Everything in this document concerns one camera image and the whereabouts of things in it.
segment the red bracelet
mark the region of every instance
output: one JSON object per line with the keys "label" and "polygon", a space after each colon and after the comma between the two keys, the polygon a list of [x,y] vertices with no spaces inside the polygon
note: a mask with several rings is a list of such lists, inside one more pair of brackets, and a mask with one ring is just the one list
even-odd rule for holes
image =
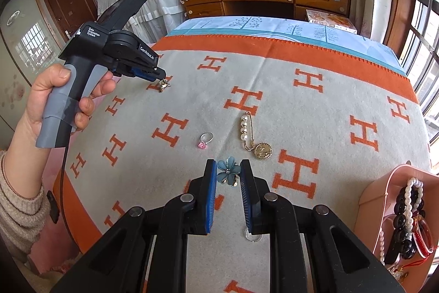
{"label": "red bracelet", "polygon": [[418,215],[413,220],[413,238],[422,258],[427,258],[434,251],[433,237],[425,219]]}

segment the white logo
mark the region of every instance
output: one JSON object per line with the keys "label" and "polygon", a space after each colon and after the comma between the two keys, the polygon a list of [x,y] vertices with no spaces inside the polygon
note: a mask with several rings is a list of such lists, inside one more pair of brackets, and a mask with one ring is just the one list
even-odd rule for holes
{"label": "white logo", "polygon": [[100,34],[99,33],[97,33],[96,31],[95,31],[95,29],[93,29],[93,28],[88,28],[88,30],[87,30],[87,35],[88,36],[92,36],[92,37],[97,37],[97,36],[100,36]]}
{"label": "white logo", "polygon": [[146,51],[144,48],[142,48],[142,46],[140,46],[140,51],[144,52],[144,53],[147,54],[151,59],[154,60],[153,55],[151,55],[148,51]]}

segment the blue flower hair clip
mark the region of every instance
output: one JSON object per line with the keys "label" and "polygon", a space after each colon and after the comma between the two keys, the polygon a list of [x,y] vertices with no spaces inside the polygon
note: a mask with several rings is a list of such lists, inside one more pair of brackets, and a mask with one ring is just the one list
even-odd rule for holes
{"label": "blue flower hair clip", "polygon": [[216,165],[218,169],[224,170],[218,173],[216,180],[221,184],[227,182],[227,184],[236,187],[238,185],[237,178],[241,173],[241,167],[235,163],[235,158],[229,157],[226,161],[220,160]]}

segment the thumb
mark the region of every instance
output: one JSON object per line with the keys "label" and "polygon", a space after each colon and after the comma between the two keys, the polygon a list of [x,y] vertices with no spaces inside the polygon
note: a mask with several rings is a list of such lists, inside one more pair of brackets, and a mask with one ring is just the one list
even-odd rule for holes
{"label": "thumb", "polygon": [[60,63],[53,64],[37,76],[32,85],[34,91],[45,91],[52,87],[61,87],[70,78],[71,70],[66,69]]}

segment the wooden door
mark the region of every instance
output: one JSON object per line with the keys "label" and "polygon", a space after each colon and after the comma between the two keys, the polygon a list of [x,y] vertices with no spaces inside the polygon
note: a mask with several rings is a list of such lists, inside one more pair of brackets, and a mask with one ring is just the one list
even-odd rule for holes
{"label": "wooden door", "polygon": [[68,40],[84,22],[97,19],[94,0],[44,1],[64,40]]}

